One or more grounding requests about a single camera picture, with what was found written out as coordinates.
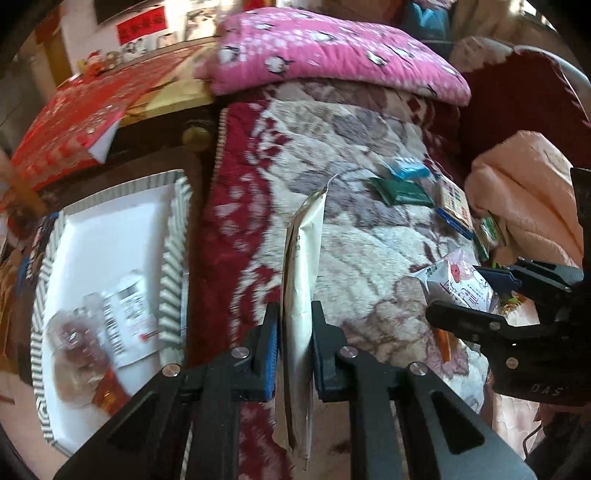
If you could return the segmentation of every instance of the red tablecloth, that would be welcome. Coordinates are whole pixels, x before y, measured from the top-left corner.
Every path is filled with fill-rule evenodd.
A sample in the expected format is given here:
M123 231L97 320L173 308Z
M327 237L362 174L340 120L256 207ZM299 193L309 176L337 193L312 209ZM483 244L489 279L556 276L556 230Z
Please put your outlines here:
M59 89L14 153L11 161L17 173L38 190L72 171L97 165L88 149L196 48L175 50Z

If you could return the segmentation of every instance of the striped paper tray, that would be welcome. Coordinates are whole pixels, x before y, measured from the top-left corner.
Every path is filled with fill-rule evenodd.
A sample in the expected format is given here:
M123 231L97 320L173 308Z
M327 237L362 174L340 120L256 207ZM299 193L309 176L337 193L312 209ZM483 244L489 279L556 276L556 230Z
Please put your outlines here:
M44 326L59 310L72 311L92 292L108 291L138 270L158 319L160 350L116 370L135 394L158 370L183 362L181 301L191 187L182 170L129 181L91 195L59 213L41 266L31 326L31 370L45 439L71 455L108 416L93 405L72 408L57 395Z

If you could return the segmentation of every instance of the red paper sign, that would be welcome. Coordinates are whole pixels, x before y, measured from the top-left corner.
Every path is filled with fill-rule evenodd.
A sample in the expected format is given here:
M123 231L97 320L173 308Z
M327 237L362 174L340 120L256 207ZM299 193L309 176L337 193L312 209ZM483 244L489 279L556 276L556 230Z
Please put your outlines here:
M148 10L117 25L119 45L168 28L164 7Z

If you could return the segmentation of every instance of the barcode label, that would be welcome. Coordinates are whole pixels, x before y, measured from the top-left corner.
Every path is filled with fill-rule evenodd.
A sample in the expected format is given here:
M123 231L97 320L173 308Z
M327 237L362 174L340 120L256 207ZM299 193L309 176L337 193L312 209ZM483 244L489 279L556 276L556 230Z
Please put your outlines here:
M126 350L123 346L123 343L121 342L121 337L119 336L117 319L113 316L113 309L109 303L105 304L103 312L105 314L105 328L107 331L107 336L109 337L109 342L113 348L113 353L115 356L123 355Z
M128 322L131 322L136 318L143 317L146 313L144 301L141 295L127 297L121 302L121 306L125 312L125 319Z

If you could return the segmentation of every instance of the red patterned blanket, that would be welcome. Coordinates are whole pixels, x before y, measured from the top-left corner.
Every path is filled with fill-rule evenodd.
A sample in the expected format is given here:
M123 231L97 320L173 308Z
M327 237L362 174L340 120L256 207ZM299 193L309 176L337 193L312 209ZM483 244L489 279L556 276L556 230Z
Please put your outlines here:
M392 155L421 158L433 169L436 154L445 155L447 140L418 125L424 116L400 116L310 99L224 110L202 256L191 279L199 292L199 316L189 326L192 365L239 342L262 321L266 303L279 299L287 223L309 193L339 173L326 200L315 291L327 321L380 361L427 363L479 411L486 359L460 344L452 361L442 362L421 287L406 276L466 241L433 209L386 207L368 186ZM242 408L243 479L302 476L271 439L272 414L272 403ZM315 405L306 478L348 478L347 419L346 405Z

